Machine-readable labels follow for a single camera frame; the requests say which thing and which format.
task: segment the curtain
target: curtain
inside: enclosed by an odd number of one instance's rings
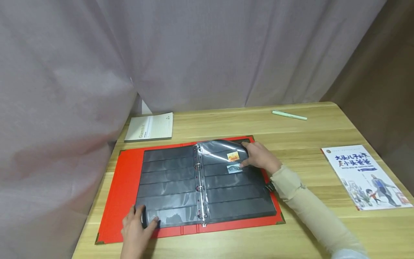
[[[71,256],[137,93],[152,111],[318,101],[384,2],[1,1],[1,257]]]
[[[388,1],[323,97],[414,194],[414,2]]]

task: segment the book cover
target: book cover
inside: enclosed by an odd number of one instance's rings
[[[322,148],[360,211],[412,207],[363,145]]]
[[[131,118],[125,142],[169,139],[173,136],[173,113]]]

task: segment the notebook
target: notebook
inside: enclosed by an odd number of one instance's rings
[[[173,113],[131,118],[125,142],[170,139],[173,136]]]
[[[97,244],[121,242],[131,204],[144,204],[144,227],[160,219],[153,237],[170,237],[284,223],[266,184],[241,142],[252,136],[124,150],[120,153]]]
[[[359,211],[412,207],[363,145],[322,151]]]

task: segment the curtain fold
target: curtain fold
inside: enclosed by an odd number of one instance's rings
[[[152,111],[317,101],[384,2],[1,1],[1,257],[71,256],[137,93]]]

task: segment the pen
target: pen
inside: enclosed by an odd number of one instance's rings
[[[272,114],[276,114],[276,115],[280,115],[280,116],[284,116],[284,117],[289,117],[289,118],[294,118],[294,119],[299,119],[299,120],[304,120],[304,121],[308,120],[308,118],[306,118],[306,117],[290,114],[290,113],[287,113],[287,112],[284,112],[284,111],[273,110]]]

